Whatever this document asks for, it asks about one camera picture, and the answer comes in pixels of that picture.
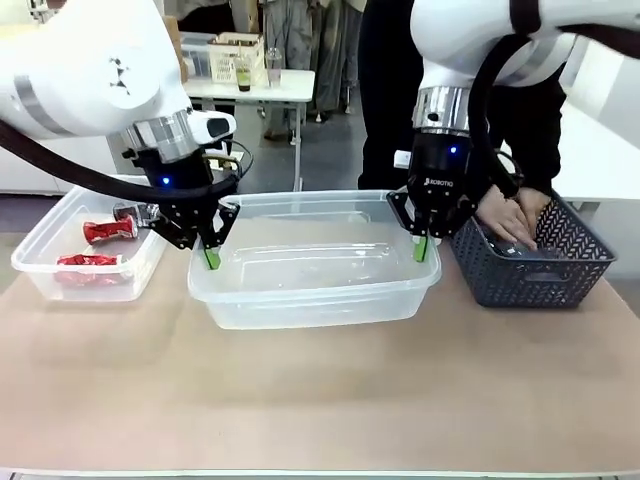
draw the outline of human hand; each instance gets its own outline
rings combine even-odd
[[[518,203],[527,219],[527,226],[532,238],[536,236],[536,227],[542,211],[551,202],[551,197],[533,188],[521,188],[518,192]]]
[[[503,240],[513,244],[522,243],[531,250],[537,249],[520,205],[514,200],[505,199],[495,185],[480,201],[476,216]]]

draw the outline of gripper logo text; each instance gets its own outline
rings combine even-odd
[[[435,180],[433,178],[427,178],[424,181],[424,186],[428,187],[429,185],[435,185],[436,187],[453,188],[453,182],[450,182],[449,180]]]

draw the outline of plastic storage bin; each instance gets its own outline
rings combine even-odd
[[[441,275],[433,242],[424,263],[383,191],[240,195],[210,271],[195,248],[191,295],[228,329],[320,327],[415,315]]]
[[[216,35],[208,33],[180,33],[182,56],[189,70],[189,78],[211,78],[209,46]]]
[[[254,33],[221,33],[209,45],[211,77],[215,83],[237,84],[234,57],[244,55],[251,64],[251,85],[269,84],[264,62],[264,37]]]
[[[475,219],[453,239],[453,252],[476,301],[485,307],[574,308],[616,260],[607,245],[560,197],[538,222],[536,241],[561,259],[495,253]]]
[[[148,185],[144,177],[119,176]],[[113,221],[112,209],[126,201],[74,187],[27,235],[11,256],[16,270],[27,273],[45,298],[71,302],[129,302],[149,283],[162,257],[166,241],[150,230],[140,230],[136,240],[116,240],[89,246],[82,233],[86,221]],[[114,266],[56,265],[62,255],[122,255]],[[60,273],[95,276],[85,286],[60,278]]]

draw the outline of brown paper surface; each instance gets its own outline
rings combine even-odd
[[[0,466],[606,473],[640,468],[640,322],[477,306],[447,247],[409,320],[224,331],[168,250],[140,301],[0,298]]]

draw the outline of red soda can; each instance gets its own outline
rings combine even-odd
[[[110,266],[120,265],[122,256],[112,255],[65,255],[58,258],[58,265],[97,265]],[[56,272],[54,275],[56,282],[68,287],[87,287],[87,286],[110,286],[121,285],[130,280],[126,275],[120,273],[114,274],[98,274],[98,273],[81,273],[81,272]]]
[[[117,222],[85,222],[82,231],[89,245],[115,238],[135,239],[138,237],[138,226],[131,215]]]

